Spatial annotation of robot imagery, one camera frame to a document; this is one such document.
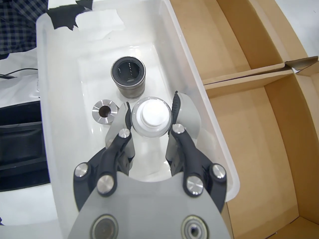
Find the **cardboard flap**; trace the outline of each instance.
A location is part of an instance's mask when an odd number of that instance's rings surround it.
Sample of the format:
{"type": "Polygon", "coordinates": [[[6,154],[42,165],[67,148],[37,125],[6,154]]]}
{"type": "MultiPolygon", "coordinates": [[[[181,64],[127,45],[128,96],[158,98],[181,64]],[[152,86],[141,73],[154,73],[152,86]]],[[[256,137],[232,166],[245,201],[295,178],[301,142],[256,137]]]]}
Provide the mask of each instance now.
{"type": "Polygon", "coordinates": [[[305,69],[299,71],[298,75],[311,76],[316,73],[319,73],[319,62],[315,62],[314,64],[306,67],[305,69]]]}
{"type": "Polygon", "coordinates": [[[285,64],[289,67],[293,67],[296,70],[302,70],[305,69],[312,64],[316,63],[318,61],[318,57],[307,57],[292,61],[286,61],[285,64]]]}

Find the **metal pin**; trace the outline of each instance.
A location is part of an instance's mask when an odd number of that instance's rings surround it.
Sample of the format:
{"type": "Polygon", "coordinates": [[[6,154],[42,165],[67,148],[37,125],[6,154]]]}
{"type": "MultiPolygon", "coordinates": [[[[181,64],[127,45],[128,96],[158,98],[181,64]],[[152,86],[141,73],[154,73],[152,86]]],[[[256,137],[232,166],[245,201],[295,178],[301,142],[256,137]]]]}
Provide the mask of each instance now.
{"type": "Polygon", "coordinates": [[[213,173],[218,179],[222,179],[226,175],[225,168],[219,164],[213,166],[213,173]]]}
{"type": "Polygon", "coordinates": [[[186,180],[186,187],[192,195],[200,195],[204,190],[203,182],[197,176],[189,176],[186,180]]]}
{"type": "Polygon", "coordinates": [[[114,179],[111,175],[103,175],[97,182],[97,190],[100,194],[106,194],[112,190],[114,179]]]}
{"type": "Polygon", "coordinates": [[[76,177],[82,178],[85,174],[87,174],[89,167],[86,163],[81,163],[78,166],[76,166],[74,175],[76,177]]]}
{"type": "Polygon", "coordinates": [[[127,137],[129,137],[129,135],[131,134],[130,130],[127,128],[122,128],[119,132],[119,136],[122,139],[126,139],[127,137]]]}
{"type": "Polygon", "coordinates": [[[185,128],[182,124],[173,124],[172,129],[177,134],[181,134],[185,131],[185,128]]]}

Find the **cardboard divider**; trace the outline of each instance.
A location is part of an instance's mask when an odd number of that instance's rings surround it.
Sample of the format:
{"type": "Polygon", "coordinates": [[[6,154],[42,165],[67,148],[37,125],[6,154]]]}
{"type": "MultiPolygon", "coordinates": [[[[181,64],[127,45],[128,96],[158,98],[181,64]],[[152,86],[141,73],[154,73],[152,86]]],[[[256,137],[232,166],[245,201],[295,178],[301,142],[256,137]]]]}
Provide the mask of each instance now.
{"type": "Polygon", "coordinates": [[[318,57],[306,57],[302,59],[297,59],[297,60],[292,60],[292,61],[287,61],[285,63],[277,64],[277,65],[272,65],[272,66],[267,66],[267,67],[260,67],[260,68],[255,68],[252,70],[248,71],[243,71],[235,74],[230,74],[230,75],[222,75],[218,77],[213,77],[209,79],[203,80],[204,85],[209,85],[221,81],[226,81],[226,80],[232,80],[240,77],[248,77],[248,76],[253,76],[253,75],[260,75],[260,74],[267,74],[267,73],[272,73],[276,71],[284,71],[288,70],[291,68],[294,68],[295,70],[302,70],[305,69],[306,67],[311,66],[312,64],[316,63],[318,61],[318,57]]]}
{"type": "Polygon", "coordinates": [[[208,97],[213,98],[259,88],[293,73],[294,72],[289,69],[274,73],[241,77],[238,79],[222,81],[220,83],[208,84],[205,85],[205,89],[208,97]]]}
{"type": "Polygon", "coordinates": [[[299,216],[282,132],[265,90],[294,77],[291,73],[286,70],[213,84],[219,86],[213,91],[222,95],[210,95],[211,104],[240,179],[238,195],[228,202],[235,238],[265,239],[299,216]]]}
{"type": "Polygon", "coordinates": [[[205,79],[205,80],[203,80],[203,84],[208,85],[208,84],[213,84],[213,83],[217,83],[217,82],[221,82],[221,81],[236,79],[236,78],[240,78],[240,77],[270,73],[270,72],[274,72],[274,71],[277,71],[279,69],[282,69],[284,67],[285,67],[285,63],[272,65],[272,66],[268,66],[268,67],[260,67],[260,68],[256,68],[256,69],[252,69],[252,70],[248,70],[248,71],[238,72],[235,74],[222,75],[222,76],[218,76],[218,77],[205,79]]]}

